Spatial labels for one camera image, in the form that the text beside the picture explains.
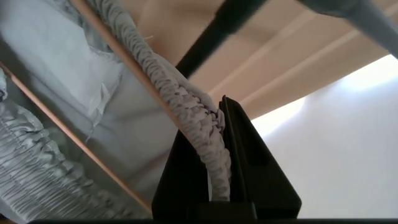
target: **ruffled fabric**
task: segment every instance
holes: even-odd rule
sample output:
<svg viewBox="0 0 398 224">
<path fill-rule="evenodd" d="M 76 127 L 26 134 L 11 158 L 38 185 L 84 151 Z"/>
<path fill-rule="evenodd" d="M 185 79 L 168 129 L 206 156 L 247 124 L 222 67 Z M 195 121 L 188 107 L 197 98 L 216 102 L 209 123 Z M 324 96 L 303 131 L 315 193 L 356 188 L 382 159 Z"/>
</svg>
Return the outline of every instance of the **ruffled fabric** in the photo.
<svg viewBox="0 0 398 224">
<path fill-rule="evenodd" d="M 0 91 L 6 94 L 2 71 Z M 0 102 L 0 200 L 25 222 L 134 218 L 120 200 L 87 179 L 79 164 L 65 159 L 31 112 L 6 97 Z"/>
<path fill-rule="evenodd" d="M 149 76 L 152 84 L 182 123 L 201 161 L 206 165 L 212 186 L 212 200 L 229 200 L 231 158 L 221 131 L 224 116 L 211 98 L 175 69 L 164 65 L 136 30 L 130 15 L 115 1 L 88 0 Z"/>
</svg>

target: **bright light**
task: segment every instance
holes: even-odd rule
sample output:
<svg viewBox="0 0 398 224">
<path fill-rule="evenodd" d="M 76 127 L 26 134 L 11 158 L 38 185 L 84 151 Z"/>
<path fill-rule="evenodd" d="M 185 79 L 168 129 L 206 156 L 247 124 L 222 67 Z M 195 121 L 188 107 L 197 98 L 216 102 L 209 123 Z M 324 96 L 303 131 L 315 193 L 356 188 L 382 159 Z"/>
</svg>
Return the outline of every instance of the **bright light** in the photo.
<svg viewBox="0 0 398 224">
<path fill-rule="evenodd" d="M 342 79 L 342 85 L 361 91 L 387 83 L 398 77 L 398 60 L 387 55 L 369 65 L 358 69 Z"/>
<path fill-rule="evenodd" d="M 304 99 L 293 101 L 283 107 L 262 115 L 252 120 L 252 124 L 261 137 L 268 135 L 277 129 L 283 122 L 297 114 L 304 105 Z"/>
</svg>

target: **white wall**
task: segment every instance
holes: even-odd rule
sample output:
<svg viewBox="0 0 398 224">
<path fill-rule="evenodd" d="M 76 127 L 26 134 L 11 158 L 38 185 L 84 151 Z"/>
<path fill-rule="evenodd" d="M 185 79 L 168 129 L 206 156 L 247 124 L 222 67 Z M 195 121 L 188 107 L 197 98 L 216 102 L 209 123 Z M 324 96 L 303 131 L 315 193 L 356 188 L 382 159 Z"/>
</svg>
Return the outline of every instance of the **white wall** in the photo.
<svg viewBox="0 0 398 224">
<path fill-rule="evenodd" d="M 302 199 L 299 217 L 398 217 L 398 63 L 387 59 L 308 95 L 263 133 Z"/>
</svg>

